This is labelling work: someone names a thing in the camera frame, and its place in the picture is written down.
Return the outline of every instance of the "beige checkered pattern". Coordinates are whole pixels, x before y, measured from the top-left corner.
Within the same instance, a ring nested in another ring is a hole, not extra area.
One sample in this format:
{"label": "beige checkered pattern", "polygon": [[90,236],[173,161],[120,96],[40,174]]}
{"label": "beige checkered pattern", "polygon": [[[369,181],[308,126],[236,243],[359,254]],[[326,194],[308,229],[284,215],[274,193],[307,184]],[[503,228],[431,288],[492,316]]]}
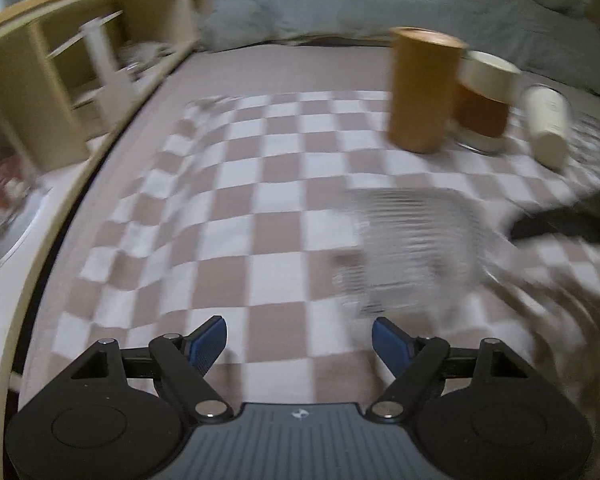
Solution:
{"label": "beige checkered pattern", "polygon": [[[453,143],[429,156],[396,150],[382,134],[387,99],[377,91],[306,92],[191,105],[103,222],[58,318],[49,378],[98,338],[144,346],[220,314],[228,347],[208,380],[235,406],[365,404],[382,388],[370,320],[346,319],[332,284],[337,236],[327,211],[344,190],[453,188],[490,222],[511,201],[547,205],[600,185],[576,163],[564,176],[536,164],[516,124],[506,156]],[[562,280],[568,301],[584,294],[596,304],[589,324],[600,323],[600,249],[549,238],[527,244],[518,265],[538,280],[531,297],[550,297]],[[416,312],[398,320],[413,335],[458,346],[499,336],[542,370],[552,351],[573,357],[591,345],[574,311],[557,316],[530,300],[515,312],[484,288],[459,303],[453,319]],[[568,383],[570,366],[546,369]]]}

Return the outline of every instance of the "wooden shelf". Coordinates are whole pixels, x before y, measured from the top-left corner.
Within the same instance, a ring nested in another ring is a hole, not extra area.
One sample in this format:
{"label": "wooden shelf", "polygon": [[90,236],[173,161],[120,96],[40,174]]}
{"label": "wooden shelf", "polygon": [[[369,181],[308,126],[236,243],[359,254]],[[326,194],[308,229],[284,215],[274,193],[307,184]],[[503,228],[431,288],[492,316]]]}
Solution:
{"label": "wooden shelf", "polygon": [[[109,147],[192,52],[199,39],[196,4],[200,1],[24,0],[0,12],[0,111],[46,173],[50,187],[29,234],[0,268],[0,480],[11,364],[43,263],[80,190]],[[115,78],[102,81],[102,66],[94,65],[93,36],[87,34],[88,41],[70,41],[71,45],[66,42],[85,22],[120,11],[115,20],[99,25],[106,28],[104,34],[98,32],[101,40],[105,38],[100,43],[105,60],[114,59],[111,52],[126,40],[165,42],[175,53],[129,84],[130,97],[105,110],[108,115],[103,117],[103,106],[116,94],[110,86]],[[62,52],[50,56],[63,44]],[[107,97],[104,105],[101,92]]]}

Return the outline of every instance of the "gray bedding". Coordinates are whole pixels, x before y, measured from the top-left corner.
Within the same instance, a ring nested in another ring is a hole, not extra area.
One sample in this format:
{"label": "gray bedding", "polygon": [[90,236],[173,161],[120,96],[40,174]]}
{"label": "gray bedding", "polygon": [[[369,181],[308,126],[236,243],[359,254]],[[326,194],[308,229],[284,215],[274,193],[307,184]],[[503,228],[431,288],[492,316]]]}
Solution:
{"label": "gray bedding", "polygon": [[209,49],[227,50],[328,36],[387,40],[394,26],[452,34],[522,70],[600,95],[598,28],[533,0],[217,0],[204,37]]}

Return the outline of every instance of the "logo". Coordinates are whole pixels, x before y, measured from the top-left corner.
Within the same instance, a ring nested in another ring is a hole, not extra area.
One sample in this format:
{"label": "logo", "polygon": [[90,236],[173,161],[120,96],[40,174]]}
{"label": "logo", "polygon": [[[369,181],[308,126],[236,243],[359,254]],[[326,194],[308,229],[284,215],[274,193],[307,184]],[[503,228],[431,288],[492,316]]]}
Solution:
{"label": "logo", "polygon": [[298,408],[294,412],[291,412],[291,415],[293,415],[298,420],[302,420],[303,418],[307,418],[309,416],[309,412],[302,408]]}

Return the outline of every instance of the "white bottle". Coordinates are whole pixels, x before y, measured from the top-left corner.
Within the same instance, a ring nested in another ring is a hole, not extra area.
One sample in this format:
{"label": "white bottle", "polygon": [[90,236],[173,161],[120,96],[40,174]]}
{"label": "white bottle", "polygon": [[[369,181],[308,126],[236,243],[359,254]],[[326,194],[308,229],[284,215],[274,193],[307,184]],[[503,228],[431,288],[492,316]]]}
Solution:
{"label": "white bottle", "polygon": [[571,129],[567,99],[547,86],[537,85],[523,93],[526,129],[534,158],[560,171],[569,155]]}

